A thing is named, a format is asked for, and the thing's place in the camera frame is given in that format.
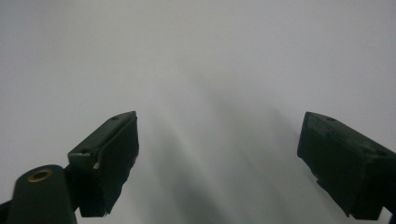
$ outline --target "screw hole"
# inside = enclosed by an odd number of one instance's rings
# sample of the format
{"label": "screw hole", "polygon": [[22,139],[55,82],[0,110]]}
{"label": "screw hole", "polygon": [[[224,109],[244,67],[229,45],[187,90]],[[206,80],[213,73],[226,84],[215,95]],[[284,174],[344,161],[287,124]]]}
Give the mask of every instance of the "screw hole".
{"label": "screw hole", "polygon": [[40,182],[40,181],[45,180],[48,177],[50,177],[50,175],[52,175],[51,170],[47,170],[47,169],[40,170],[40,171],[37,171],[34,174],[30,175],[28,178],[28,181],[31,183]]}

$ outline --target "white surface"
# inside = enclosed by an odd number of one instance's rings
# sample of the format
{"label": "white surface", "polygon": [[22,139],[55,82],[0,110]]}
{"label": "white surface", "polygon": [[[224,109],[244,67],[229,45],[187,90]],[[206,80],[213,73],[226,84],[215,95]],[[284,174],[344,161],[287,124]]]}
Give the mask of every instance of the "white surface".
{"label": "white surface", "polygon": [[78,223],[374,223],[345,217],[296,148],[313,111],[396,149],[395,36],[393,0],[3,0],[0,201],[135,110],[131,178]]}

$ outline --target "gray background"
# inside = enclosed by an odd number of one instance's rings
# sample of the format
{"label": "gray background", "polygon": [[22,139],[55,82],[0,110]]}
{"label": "gray background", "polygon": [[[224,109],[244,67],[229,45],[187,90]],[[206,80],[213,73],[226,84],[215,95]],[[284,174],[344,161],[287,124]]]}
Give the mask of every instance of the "gray background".
{"label": "gray background", "polygon": [[394,0],[2,0],[0,202],[135,110],[131,178],[79,223],[373,223],[296,148],[313,111],[396,149],[395,35]]}

